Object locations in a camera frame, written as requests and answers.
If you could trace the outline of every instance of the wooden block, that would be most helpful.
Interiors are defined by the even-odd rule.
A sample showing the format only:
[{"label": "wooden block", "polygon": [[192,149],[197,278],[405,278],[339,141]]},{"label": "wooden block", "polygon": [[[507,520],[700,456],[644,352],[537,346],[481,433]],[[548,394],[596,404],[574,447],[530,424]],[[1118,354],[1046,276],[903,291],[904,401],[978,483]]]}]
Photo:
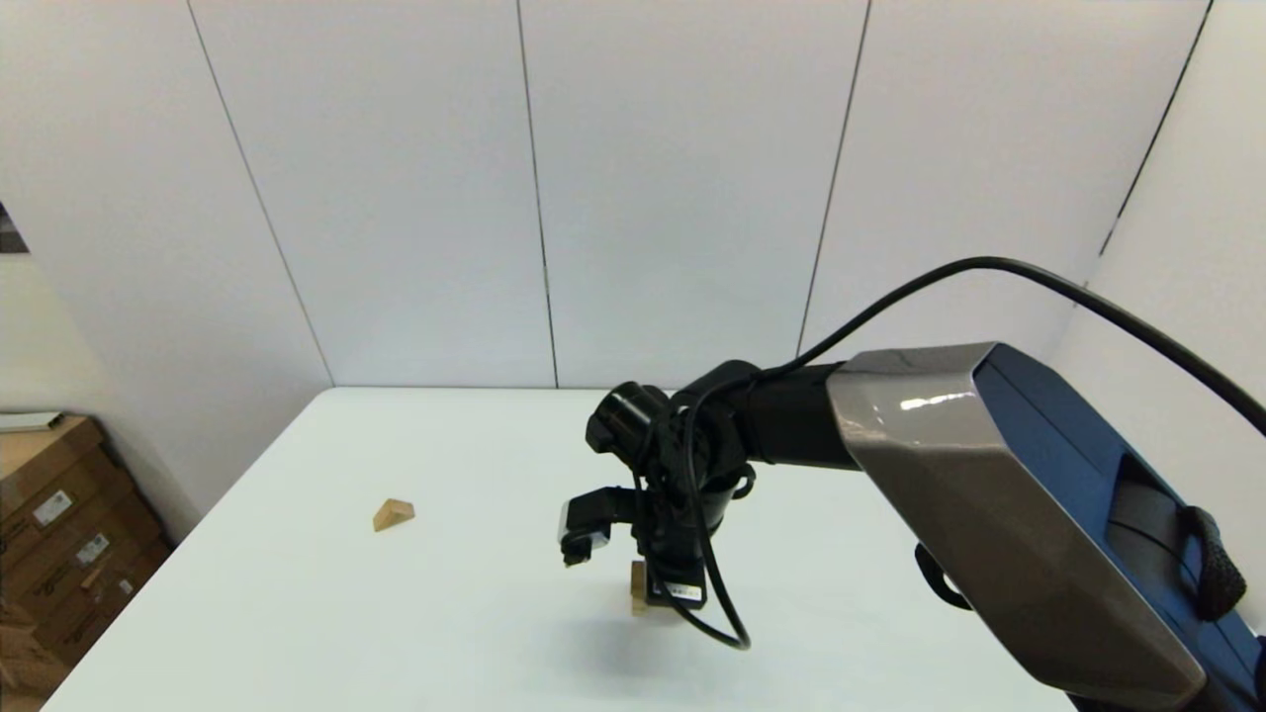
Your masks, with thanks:
[{"label": "wooden block", "polygon": [[400,522],[413,518],[413,504],[399,499],[387,499],[373,516],[373,531],[380,532],[387,527],[394,527]]},{"label": "wooden block", "polygon": [[92,573],[90,573],[87,576],[84,578],[82,582],[80,582],[80,588],[84,590],[90,590],[94,585],[96,585],[96,579],[101,576],[101,571],[105,570],[106,564],[109,564],[109,555],[106,561],[103,561],[97,568],[92,569]]},{"label": "wooden block", "polygon": [[629,571],[629,597],[634,616],[646,614],[646,561],[636,560]]}]

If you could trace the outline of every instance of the black strap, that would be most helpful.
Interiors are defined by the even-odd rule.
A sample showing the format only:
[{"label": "black strap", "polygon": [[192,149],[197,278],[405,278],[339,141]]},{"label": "black strap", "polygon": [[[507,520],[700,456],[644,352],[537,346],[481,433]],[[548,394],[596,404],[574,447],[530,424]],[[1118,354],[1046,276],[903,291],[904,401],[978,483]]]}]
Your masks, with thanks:
[{"label": "black strap", "polygon": [[1257,642],[1262,644],[1262,651],[1257,655],[1257,674],[1253,682],[1257,683],[1257,707],[1266,709],[1266,636],[1257,636]]},{"label": "black strap", "polygon": [[730,495],[730,499],[742,499],[748,494],[752,494],[752,488],[756,486],[756,470],[753,470],[751,465],[744,465],[744,469],[747,471],[743,473],[743,486],[736,489],[734,494]]},{"label": "black strap", "polygon": [[961,593],[950,588],[950,584],[946,583],[946,570],[941,568],[941,564],[937,564],[932,552],[922,542],[914,547],[914,560],[919,564],[919,570],[923,571],[923,579],[932,587],[932,593],[955,608],[971,611],[971,603],[967,603]]},{"label": "black strap", "polygon": [[1248,584],[1223,549],[1213,514],[1199,507],[1186,507],[1180,517],[1200,540],[1200,582],[1196,584],[1195,613],[1201,621],[1217,621],[1239,603]]}]

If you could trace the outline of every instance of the white label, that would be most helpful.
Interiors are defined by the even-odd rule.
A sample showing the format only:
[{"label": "white label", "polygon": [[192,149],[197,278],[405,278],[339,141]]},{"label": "white label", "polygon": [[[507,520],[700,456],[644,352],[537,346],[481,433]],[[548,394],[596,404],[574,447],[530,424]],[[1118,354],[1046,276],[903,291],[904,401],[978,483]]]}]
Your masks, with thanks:
[{"label": "white label", "polygon": [[105,551],[106,546],[110,546],[110,540],[105,538],[105,535],[99,533],[92,537],[92,541],[85,544],[84,549],[80,549],[80,552],[75,557],[80,560],[81,566],[87,566],[92,561],[96,561],[96,557]]},{"label": "white label", "polygon": [[[696,585],[675,584],[672,582],[668,582],[667,585],[668,593],[671,593],[674,598],[684,598],[686,601],[704,599],[704,589]],[[655,587],[655,593],[660,593],[660,587]]]},{"label": "white label", "polygon": [[73,504],[75,500],[71,499],[68,494],[62,490],[57,490],[57,494],[46,499],[39,507],[35,507],[33,514],[35,516],[35,521],[39,522],[39,526],[47,527]]}]

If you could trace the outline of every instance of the black cylinder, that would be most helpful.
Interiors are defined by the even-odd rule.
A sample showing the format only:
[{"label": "black cylinder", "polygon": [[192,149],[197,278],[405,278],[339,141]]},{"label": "black cylinder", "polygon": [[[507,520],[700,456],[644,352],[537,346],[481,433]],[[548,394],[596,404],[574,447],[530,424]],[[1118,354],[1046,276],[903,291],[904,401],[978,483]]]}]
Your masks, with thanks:
[{"label": "black cylinder", "polygon": [[611,389],[590,416],[585,441],[595,452],[614,452],[625,465],[633,466],[652,421],[667,407],[668,397],[658,388],[623,383]]},{"label": "black cylinder", "polygon": [[808,366],[729,399],[743,413],[749,460],[813,467],[860,469],[836,424],[827,379],[839,364]]}]

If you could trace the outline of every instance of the tabletop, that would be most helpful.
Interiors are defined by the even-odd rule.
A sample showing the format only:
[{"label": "tabletop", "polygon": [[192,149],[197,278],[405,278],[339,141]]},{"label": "tabletop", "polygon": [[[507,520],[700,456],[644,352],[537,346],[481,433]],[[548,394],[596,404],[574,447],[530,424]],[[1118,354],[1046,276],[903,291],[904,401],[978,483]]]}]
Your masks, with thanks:
[{"label": "tabletop", "polygon": [[[565,500],[632,484],[585,445],[601,395],[322,394],[46,712],[1072,709],[928,590],[860,473],[757,465],[730,504],[714,542],[749,651],[633,617],[627,527],[570,569],[555,541]],[[376,533],[386,498],[417,516]]]}]

